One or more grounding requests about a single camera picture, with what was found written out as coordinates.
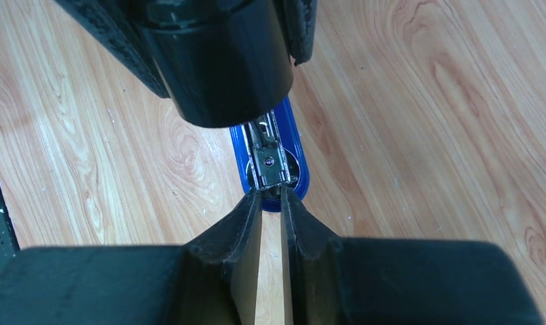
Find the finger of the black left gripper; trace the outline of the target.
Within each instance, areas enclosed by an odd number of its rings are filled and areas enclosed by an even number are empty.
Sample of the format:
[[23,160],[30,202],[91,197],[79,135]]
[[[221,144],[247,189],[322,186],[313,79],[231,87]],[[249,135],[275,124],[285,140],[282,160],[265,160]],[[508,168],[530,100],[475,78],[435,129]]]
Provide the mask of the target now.
[[273,1],[288,53],[298,66],[313,54],[317,0]]
[[56,0],[56,3],[160,98],[169,93],[120,1]]

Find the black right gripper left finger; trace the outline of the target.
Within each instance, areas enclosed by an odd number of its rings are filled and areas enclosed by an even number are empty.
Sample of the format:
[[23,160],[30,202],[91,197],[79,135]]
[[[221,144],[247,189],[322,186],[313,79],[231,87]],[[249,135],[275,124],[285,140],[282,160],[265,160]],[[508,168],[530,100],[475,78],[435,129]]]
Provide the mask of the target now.
[[0,324],[253,324],[261,194],[183,245],[36,247],[0,272]]

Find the blue stapler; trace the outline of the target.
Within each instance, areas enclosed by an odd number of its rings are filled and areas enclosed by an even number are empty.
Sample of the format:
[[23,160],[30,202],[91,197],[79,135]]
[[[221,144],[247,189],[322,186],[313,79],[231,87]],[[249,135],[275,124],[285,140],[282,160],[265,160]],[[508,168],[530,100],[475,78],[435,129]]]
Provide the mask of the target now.
[[280,211],[282,186],[306,195],[310,173],[289,98],[257,120],[231,127],[230,135],[243,190],[259,190],[263,210]]

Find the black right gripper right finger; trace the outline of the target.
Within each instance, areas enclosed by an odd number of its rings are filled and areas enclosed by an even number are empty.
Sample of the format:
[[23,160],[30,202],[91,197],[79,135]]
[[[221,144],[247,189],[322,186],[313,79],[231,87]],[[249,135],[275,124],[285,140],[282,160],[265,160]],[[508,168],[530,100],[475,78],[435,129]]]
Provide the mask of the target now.
[[499,246],[341,237],[280,195],[286,324],[542,324]]

